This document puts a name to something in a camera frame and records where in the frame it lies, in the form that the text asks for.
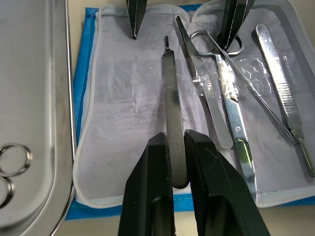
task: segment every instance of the metal ring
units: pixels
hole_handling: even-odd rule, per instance
[[[0,209],[4,207],[12,198],[14,192],[14,185],[9,179],[0,177],[0,184],[4,186],[4,195],[0,198]]]
[[[22,167],[20,167],[19,169],[17,169],[16,171],[13,171],[13,172],[10,172],[10,173],[7,173],[7,172],[4,172],[1,167],[0,167],[0,176],[1,177],[13,177],[13,176],[17,176],[21,173],[23,173],[30,165],[30,161],[31,161],[31,153],[30,151],[28,150],[27,147],[21,145],[21,144],[18,144],[18,143],[8,143],[8,144],[5,144],[3,145],[2,147],[0,147],[0,158],[1,158],[1,155],[6,151],[8,150],[9,148],[11,147],[18,147],[20,149],[22,149],[24,152],[25,152],[25,162],[24,162],[24,165]]]
[[[198,35],[205,35],[207,37],[208,36],[208,33],[204,30],[199,30],[199,31],[196,31],[194,32],[191,36],[190,36],[190,39],[192,40],[194,37],[198,36]],[[238,42],[238,45],[240,46],[240,49],[236,52],[226,52],[230,57],[234,57],[234,56],[237,56],[239,55],[243,50],[244,50],[244,44],[243,44],[243,40],[240,36],[236,35],[235,37],[236,41]],[[202,52],[199,52],[199,55],[201,57],[215,57],[215,55],[217,55],[216,53],[214,52],[206,52],[206,53],[202,53]]]

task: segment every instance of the table surface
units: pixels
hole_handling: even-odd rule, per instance
[[[206,0],[148,0],[148,4],[171,3],[188,5],[207,2]],[[291,0],[304,24],[313,45],[314,0]],[[85,7],[100,8],[106,4],[125,5],[126,0],[68,0],[72,68],[75,71],[85,16]],[[260,209],[260,213],[272,236],[312,236],[315,232],[315,206],[280,206]],[[66,221],[56,236],[116,236],[119,217]],[[197,229],[193,212],[175,213],[176,235],[196,236]]]

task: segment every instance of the white fabric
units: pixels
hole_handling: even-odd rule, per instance
[[[206,3],[195,12],[191,23],[189,14],[179,7],[167,4],[149,6],[137,40],[130,38],[125,8],[105,6],[100,13],[102,17],[98,14],[96,18],[82,132],[73,170],[76,200],[94,208],[114,207],[122,203],[126,180],[147,141],[166,131],[161,75],[166,35],[176,58],[184,128],[213,136],[212,132],[208,132],[204,111],[194,92],[174,19],[180,15],[189,33],[202,29],[202,26],[217,33],[222,4]],[[251,10],[240,31],[245,50],[234,60],[247,72],[265,70],[263,65],[258,65],[263,60],[251,33],[256,24],[266,24],[278,51],[287,56],[294,82],[298,85],[294,90],[295,99],[311,159],[315,163],[315,146],[312,146],[315,138],[312,119],[315,117],[315,99],[312,91],[315,88],[310,86],[314,77],[310,74],[311,78],[306,78],[306,72],[302,71],[296,59],[298,50],[292,49],[296,42],[288,40],[290,31],[284,31],[278,17],[270,9]],[[194,43],[200,50],[209,50],[202,40]],[[218,88],[214,60],[206,58],[204,62]],[[262,72],[252,73],[252,80],[256,76],[260,81],[261,75]],[[274,91],[269,87],[268,91],[265,99],[280,116]],[[257,205],[275,206],[315,195],[315,182],[310,178],[299,150],[283,138],[256,100],[249,93],[244,95],[239,98],[239,103],[256,171]],[[239,168],[233,151],[222,153]],[[189,191],[188,187],[174,193]]]

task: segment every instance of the stainless steel tray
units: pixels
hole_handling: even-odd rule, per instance
[[[1,0],[0,32],[0,235],[51,235],[73,195],[66,0]]]

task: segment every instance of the blue fabric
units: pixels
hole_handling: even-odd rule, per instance
[[[185,11],[195,11],[201,4],[181,6]],[[98,8],[86,8],[84,28],[81,38],[81,47],[78,55],[78,62],[73,83],[74,113],[76,125],[77,142],[81,132],[81,117],[83,112],[83,97],[86,90],[90,57],[93,46],[93,37],[95,32],[95,14]],[[298,200],[284,206],[292,205],[315,205],[315,197]],[[193,203],[191,194],[180,194],[174,196],[175,211],[192,211]],[[116,206],[106,209],[94,209],[82,205],[76,200],[71,203],[66,220],[100,218],[120,215],[122,206]]]

